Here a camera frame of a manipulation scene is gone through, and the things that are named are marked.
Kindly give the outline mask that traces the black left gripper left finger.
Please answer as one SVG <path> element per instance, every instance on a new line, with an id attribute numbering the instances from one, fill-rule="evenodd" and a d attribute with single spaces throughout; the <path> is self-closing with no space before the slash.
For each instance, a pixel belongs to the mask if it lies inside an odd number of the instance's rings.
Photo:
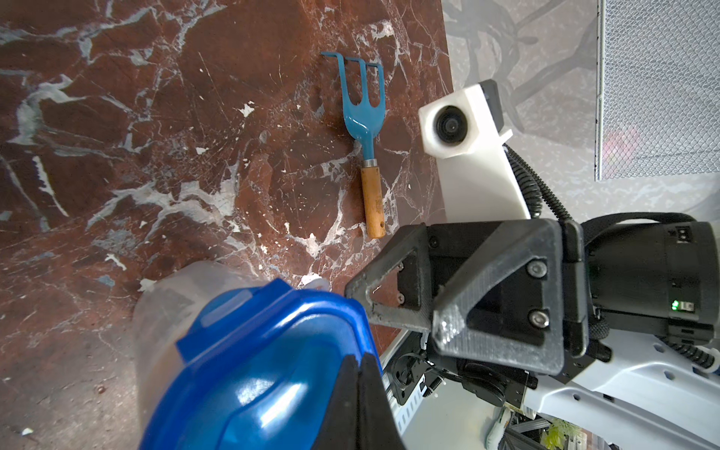
<path id="1" fill-rule="evenodd" d="M 356 358 L 343 358 L 313 450 L 357 448 L 359 367 Z"/>

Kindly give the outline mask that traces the clear container blue lid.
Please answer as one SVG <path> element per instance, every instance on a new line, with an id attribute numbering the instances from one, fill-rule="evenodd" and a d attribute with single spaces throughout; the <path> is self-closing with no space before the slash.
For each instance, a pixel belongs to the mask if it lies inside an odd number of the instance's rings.
<path id="1" fill-rule="evenodd" d="M 365 309 L 217 262 L 151 285 L 132 317 L 142 449 L 309 449 Z"/>

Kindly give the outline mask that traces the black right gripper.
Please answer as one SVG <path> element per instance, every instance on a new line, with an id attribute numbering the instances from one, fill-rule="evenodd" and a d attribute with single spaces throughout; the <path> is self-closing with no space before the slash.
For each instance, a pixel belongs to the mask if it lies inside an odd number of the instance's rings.
<path id="1" fill-rule="evenodd" d="M 441 356 L 545 375 L 585 356 L 589 294 L 581 225 L 551 219 L 403 226 L 345 288 Z"/>

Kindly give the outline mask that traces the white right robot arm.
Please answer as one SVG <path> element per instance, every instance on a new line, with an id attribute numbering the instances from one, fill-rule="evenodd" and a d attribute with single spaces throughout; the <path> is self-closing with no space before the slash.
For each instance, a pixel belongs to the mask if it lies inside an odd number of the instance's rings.
<path id="1" fill-rule="evenodd" d="M 622 449 L 719 446 L 719 256 L 679 213 L 410 225 L 347 285 L 408 337 L 406 405 L 441 382 Z"/>

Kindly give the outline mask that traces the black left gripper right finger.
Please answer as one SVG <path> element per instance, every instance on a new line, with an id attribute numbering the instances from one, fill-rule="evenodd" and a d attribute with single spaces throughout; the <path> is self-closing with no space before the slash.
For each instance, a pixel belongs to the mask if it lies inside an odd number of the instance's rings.
<path id="1" fill-rule="evenodd" d="M 405 449 L 386 397 L 377 358 L 373 354 L 364 354 L 359 370 L 358 448 Z"/>

